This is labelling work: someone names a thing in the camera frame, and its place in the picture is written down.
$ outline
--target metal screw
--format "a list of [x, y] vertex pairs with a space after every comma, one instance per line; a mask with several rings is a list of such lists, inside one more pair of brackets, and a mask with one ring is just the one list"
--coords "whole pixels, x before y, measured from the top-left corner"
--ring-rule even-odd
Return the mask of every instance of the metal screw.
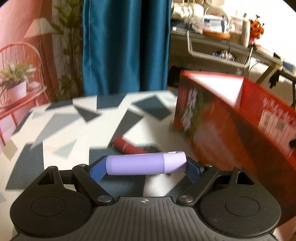
[[99, 202], [103, 202], [103, 203], [107, 203], [107, 202], [111, 202], [112, 201], [112, 197], [108, 196], [108, 195], [102, 195], [98, 197], [98, 201]]
[[179, 197], [179, 200], [184, 203], [190, 203], [193, 201], [193, 197], [191, 197], [189, 195], [183, 195], [183, 196]]

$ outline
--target purple cylinder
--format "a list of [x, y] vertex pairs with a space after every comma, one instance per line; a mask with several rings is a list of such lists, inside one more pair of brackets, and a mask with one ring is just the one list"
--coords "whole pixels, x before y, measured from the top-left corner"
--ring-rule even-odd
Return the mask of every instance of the purple cylinder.
[[108, 156], [108, 175], [153, 175], [186, 171], [186, 155], [183, 151]]

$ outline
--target barcode label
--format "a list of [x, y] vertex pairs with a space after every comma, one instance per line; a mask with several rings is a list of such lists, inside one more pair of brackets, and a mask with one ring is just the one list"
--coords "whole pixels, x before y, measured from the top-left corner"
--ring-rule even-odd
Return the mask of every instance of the barcode label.
[[294, 149], [290, 148], [289, 142], [295, 138], [296, 128], [267, 110], [262, 112], [258, 128], [290, 157]]

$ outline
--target curtain fold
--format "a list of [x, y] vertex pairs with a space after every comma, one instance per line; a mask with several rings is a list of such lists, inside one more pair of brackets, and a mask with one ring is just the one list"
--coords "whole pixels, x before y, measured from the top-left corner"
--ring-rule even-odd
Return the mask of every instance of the curtain fold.
[[164, 90], [170, 0], [84, 0], [85, 95]]

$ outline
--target lampshade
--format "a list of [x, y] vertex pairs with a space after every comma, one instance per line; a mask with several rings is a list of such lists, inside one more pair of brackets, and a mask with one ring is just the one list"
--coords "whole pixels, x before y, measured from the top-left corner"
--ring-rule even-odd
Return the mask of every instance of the lampshade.
[[50, 25], [46, 18], [35, 18], [27, 30], [24, 38], [39, 36], [42, 34], [55, 34], [56, 30]]

